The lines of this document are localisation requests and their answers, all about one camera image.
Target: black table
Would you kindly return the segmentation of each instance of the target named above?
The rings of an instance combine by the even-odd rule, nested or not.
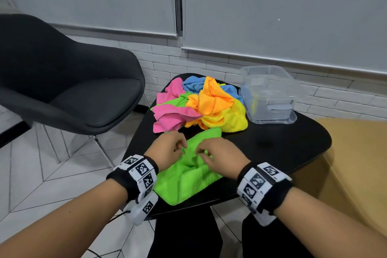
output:
[[[203,77],[188,73],[178,75],[175,78],[180,77],[184,81],[189,76]],[[322,125],[303,114],[296,114],[297,120],[293,124],[254,124],[248,120],[249,126],[246,130],[236,133],[222,133],[222,137],[233,142],[251,161],[257,164],[269,162],[274,167],[289,174],[324,153],[332,144],[331,136]],[[133,154],[145,153],[160,135],[153,133],[153,123],[155,122],[153,112],[148,110],[134,134],[123,160]],[[181,128],[179,131],[187,139],[190,139],[203,130],[199,126],[192,126]],[[154,219],[161,214],[189,207],[204,204],[210,206],[235,197],[237,197],[236,182],[223,177],[176,206],[168,205],[159,198],[147,219]]]

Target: metal chair leg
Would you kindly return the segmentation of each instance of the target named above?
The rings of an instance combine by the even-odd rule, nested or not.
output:
[[[52,148],[52,150],[54,151],[56,164],[59,164],[60,161],[59,161],[58,155],[57,155],[57,153],[56,153],[56,151],[55,151],[54,145],[53,145],[52,142],[51,142],[50,136],[49,136],[48,133],[47,133],[46,126],[45,126],[44,124],[42,124],[42,126],[43,126],[43,130],[44,130],[45,133],[46,133],[46,136],[47,136],[47,138],[48,138],[48,141],[50,142],[51,148]]]
[[[105,149],[102,147],[101,143],[99,143],[99,140],[97,136],[91,136],[93,140],[97,143],[99,149],[101,150],[102,154],[105,156],[105,158],[109,161],[109,164],[111,165],[111,168],[115,168],[116,165],[113,163],[113,161],[110,159],[110,157],[106,154]]]
[[[149,108],[149,107],[150,107],[150,105],[149,105],[148,99],[145,97],[145,94],[143,94],[143,97],[144,97],[144,99],[145,99],[146,105],[147,105],[147,106],[148,106],[148,108]]]

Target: green towel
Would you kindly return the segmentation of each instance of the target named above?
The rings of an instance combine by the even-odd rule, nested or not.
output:
[[[210,171],[203,159],[195,154],[195,149],[204,139],[221,136],[221,129],[216,127],[189,139],[179,160],[157,175],[154,191],[169,205],[176,205],[219,180],[222,176]]]
[[[172,104],[176,107],[185,107],[185,105],[187,104],[188,102],[188,96],[191,95],[193,93],[191,92],[185,92],[183,94],[180,94],[179,97],[177,97],[176,99],[172,99],[172,100],[169,100],[167,102],[164,102],[164,103],[161,103],[161,104],[156,104],[157,105],[162,105],[162,104]]]

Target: pile of towels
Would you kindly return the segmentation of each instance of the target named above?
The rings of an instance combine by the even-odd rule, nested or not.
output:
[[[243,99],[232,85],[218,84],[214,78],[176,78],[158,93],[151,110],[157,120],[154,133],[177,131],[198,124],[202,129],[220,127],[232,133],[247,128]]]

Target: forearm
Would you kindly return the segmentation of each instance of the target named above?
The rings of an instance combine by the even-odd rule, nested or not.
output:
[[[109,179],[0,245],[0,257],[81,257],[128,198]]]
[[[387,255],[384,236],[297,188],[290,189],[274,214],[315,257]]]

